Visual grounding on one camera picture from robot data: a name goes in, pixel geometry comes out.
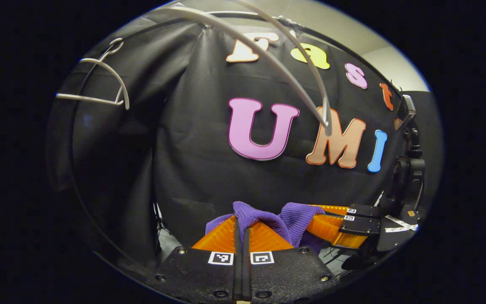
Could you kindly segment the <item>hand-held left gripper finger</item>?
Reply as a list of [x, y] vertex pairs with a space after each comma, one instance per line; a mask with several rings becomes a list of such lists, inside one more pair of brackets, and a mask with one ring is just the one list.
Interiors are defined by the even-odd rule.
[[340, 281], [309, 247], [291, 246], [268, 225], [245, 229], [242, 293], [251, 304], [310, 304]]
[[238, 220], [233, 215], [192, 247], [175, 247], [155, 271], [155, 289], [186, 304], [233, 304], [241, 286]]

